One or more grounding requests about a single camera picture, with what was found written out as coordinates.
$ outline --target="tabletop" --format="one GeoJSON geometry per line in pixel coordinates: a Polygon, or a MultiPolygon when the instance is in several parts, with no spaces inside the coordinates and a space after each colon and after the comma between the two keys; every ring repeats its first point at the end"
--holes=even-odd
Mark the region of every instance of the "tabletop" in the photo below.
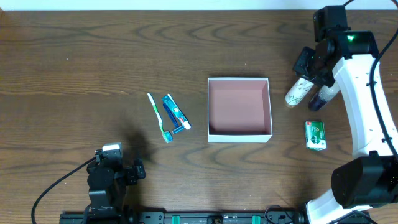
{"type": "MultiPolygon", "coordinates": [[[[0,223],[31,223],[36,198],[53,182],[122,142],[147,176],[126,203],[167,211],[296,207],[330,188],[331,173],[352,160],[342,96],[319,112],[284,96],[292,66],[314,47],[313,11],[24,11],[0,17],[0,223]],[[269,78],[273,137],[265,144],[207,143],[208,77],[269,78]],[[166,144],[147,97],[170,93],[192,129],[166,144]],[[328,148],[305,148],[303,124],[325,122],[328,148]]],[[[395,11],[348,11],[353,30],[373,31],[381,50],[395,11]]],[[[398,122],[398,44],[381,60],[381,78],[398,122]]],[[[165,119],[165,129],[172,123],[165,119]]],[[[85,169],[51,190],[38,223],[89,203],[85,169]]],[[[397,205],[371,210],[398,220],[397,205]]]]}

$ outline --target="white cap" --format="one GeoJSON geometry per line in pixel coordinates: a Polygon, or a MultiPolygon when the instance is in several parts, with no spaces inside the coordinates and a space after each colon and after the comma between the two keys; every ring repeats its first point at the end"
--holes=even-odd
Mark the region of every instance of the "white cap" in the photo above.
{"type": "Polygon", "coordinates": [[[188,121],[184,121],[184,122],[182,123],[182,126],[184,126],[184,128],[185,128],[186,130],[189,130],[189,129],[191,128],[191,124],[189,124],[188,121]]]}

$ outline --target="white backdrop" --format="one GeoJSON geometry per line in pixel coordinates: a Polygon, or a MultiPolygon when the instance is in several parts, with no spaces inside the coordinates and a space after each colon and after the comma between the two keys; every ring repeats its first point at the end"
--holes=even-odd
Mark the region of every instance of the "white backdrop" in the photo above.
{"type": "MultiPolygon", "coordinates": [[[[0,0],[3,10],[321,9],[347,0],[0,0]]],[[[396,9],[391,0],[355,0],[347,9],[396,9]]]]}

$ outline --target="open box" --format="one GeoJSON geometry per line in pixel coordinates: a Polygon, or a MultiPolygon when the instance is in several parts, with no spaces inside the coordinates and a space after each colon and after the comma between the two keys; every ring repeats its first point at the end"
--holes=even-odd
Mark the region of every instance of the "open box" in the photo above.
{"type": "Polygon", "coordinates": [[[272,136],[268,78],[209,78],[208,142],[267,142],[272,136]]]}

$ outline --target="green and white package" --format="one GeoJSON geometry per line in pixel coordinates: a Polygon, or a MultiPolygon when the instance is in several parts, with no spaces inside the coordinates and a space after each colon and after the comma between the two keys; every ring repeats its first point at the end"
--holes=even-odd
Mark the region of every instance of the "green and white package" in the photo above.
{"type": "Polygon", "coordinates": [[[304,124],[305,145],[307,149],[326,149],[325,128],[322,121],[306,121],[304,124]]]}

